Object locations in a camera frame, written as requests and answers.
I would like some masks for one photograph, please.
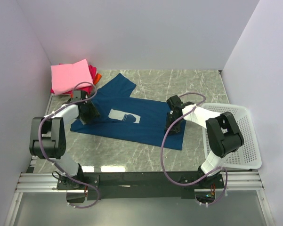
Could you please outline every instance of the laundry basket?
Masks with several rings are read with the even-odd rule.
[[[219,113],[231,112],[244,137],[244,145],[236,152],[229,154],[224,166],[246,170],[258,169],[262,165],[262,160],[259,154],[259,145],[256,139],[253,123],[247,108],[237,105],[216,103],[203,104],[202,108]],[[207,130],[205,128],[203,128],[203,143],[205,158],[207,158],[211,149],[208,142]]]

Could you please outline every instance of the t-shirt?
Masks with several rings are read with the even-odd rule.
[[[135,87],[136,84],[118,74],[98,89],[92,99],[100,117],[87,125],[76,120],[70,130],[161,146],[170,108],[166,102],[130,97]],[[185,124],[186,121],[181,123],[180,133],[168,135],[166,148],[182,150]]]

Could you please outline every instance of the gray marble surface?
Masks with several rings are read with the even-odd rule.
[[[173,95],[186,92],[204,94],[207,103],[228,104],[228,98],[219,72],[216,70],[99,70],[102,79],[97,87],[105,85],[118,73],[137,84],[131,97],[166,101]],[[69,97],[53,96],[49,112],[56,110]],[[183,102],[198,102],[201,98],[189,95]],[[136,142],[99,137],[70,131],[65,126],[67,152],[80,163],[84,171],[161,171],[160,147]],[[197,170],[205,160],[202,128],[187,122],[182,151],[164,149],[167,170]],[[55,167],[38,159],[34,172],[49,173]]]

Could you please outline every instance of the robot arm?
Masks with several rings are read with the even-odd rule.
[[[195,110],[186,115],[184,119],[186,121],[192,121],[207,129],[211,152],[199,168],[203,174],[207,174],[211,170],[223,166],[229,156],[228,154],[235,152],[244,144],[240,129],[230,112],[212,112],[198,107],[192,102],[184,104],[178,96],[169,98],[167,103],[171,112],[167,117],[166,129],[175,119],[187,114],[193,108],[195,108]],[[180,132],[181,122],[182,121],[179,121],[175,124],[174,130],[172,131],[173,133]],[[209,174],[209,176],[213,176],[217,173],[218,171],[215,171]]]
[[[68,100],[68,102],[74,102],[86,98],[86,92],[84,91],[74,91],[73,97]],[[38,127],[40,122],[44,117],[35,117],[32,120],[31,137],[30,137],[30,153],[36,155],[41,159],[44,156],[40,150],[40,145],[38,141]],[[81,171],[81,167],[76,163],[71,156],[66,153],[66,137],[64,126],[71,123],[73,119],[80,119],[82,123],[88,123],[93,118],[98,117],[99,112],[96,110],[91,101],[83,102],[79,104],[73,104],[55,116],[47,120],[42,127],[42,134],[47,134],[51,132],[50,137],[42,137],[42,142],[47,156],[58,163],[64,171],[71,177],[75,177]]]

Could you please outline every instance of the white enclosure wall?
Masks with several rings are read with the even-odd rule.
[[[250,109],[259,170],[278,226],[283,226],[283,0],[260,0],[222,73],[232,104]]]
[[[17,0],[51,63],[223,69],[259,0]]]
[[[31,120],[45,112],[50,63],[15,0],[0,0],[0,225],[29,165]]]

